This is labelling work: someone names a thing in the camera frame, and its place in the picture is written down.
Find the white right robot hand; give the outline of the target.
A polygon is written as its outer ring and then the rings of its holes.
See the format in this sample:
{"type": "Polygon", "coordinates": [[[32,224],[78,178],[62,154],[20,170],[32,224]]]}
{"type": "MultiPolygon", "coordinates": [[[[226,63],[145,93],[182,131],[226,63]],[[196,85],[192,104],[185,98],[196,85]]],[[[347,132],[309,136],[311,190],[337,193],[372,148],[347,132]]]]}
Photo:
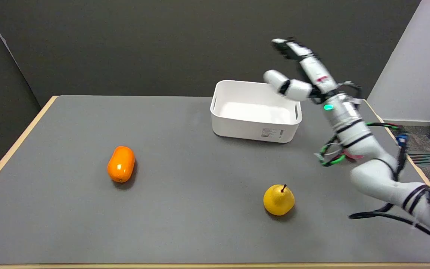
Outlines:
{"type": "Polygon", "coordinates": [[[271,40],[271,44],[286,59],[297,62],[304,73],[304,80],[297,80],[273,69],[266,71],[264,82],[271,85],[277,94],[296,102],[318,99],[318,104],[321,104],[340,93],[338,83],[309,48],[282,38],[271,40]]]}

